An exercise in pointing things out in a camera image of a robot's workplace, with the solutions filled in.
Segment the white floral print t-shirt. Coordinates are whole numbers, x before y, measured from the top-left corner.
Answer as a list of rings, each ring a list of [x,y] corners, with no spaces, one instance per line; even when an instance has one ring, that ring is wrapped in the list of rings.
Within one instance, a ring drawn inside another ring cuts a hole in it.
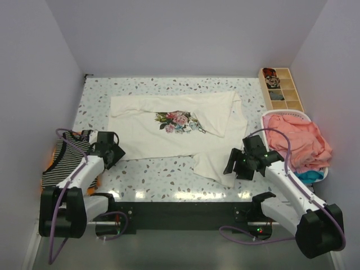
[[[247,124],[240,96],[230,91],[112,97],[107,129],[127,160],[192,156],[195,174],[233,187],[235,175],[223,171]]]

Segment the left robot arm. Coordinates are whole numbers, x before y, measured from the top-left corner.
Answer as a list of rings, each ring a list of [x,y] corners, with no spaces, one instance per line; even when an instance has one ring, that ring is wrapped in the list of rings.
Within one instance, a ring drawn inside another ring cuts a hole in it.
[[[90,185],[124,155],[115,132],[57,129],[61,142],[58,155],[46,170],[40,196],[38,232],[43,237],[78,239],[88,222],[116,216],[110,193],[88,192]]]

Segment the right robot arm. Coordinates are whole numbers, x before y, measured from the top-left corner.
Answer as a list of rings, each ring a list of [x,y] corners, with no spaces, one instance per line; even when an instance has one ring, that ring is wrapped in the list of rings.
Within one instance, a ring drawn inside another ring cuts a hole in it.
[[[346,239],[341,209],[309,190],[290,170],[289,158],[267,150],[259,135],[247,136],[242,141],[243,150],[231,150],[223,173],[251,180],[258,172],[288,200],[285,204],[272,192],[258,194],[245,210],[245,220],[276,221],[294,236],[298,248],[309,259],[343,250]]]

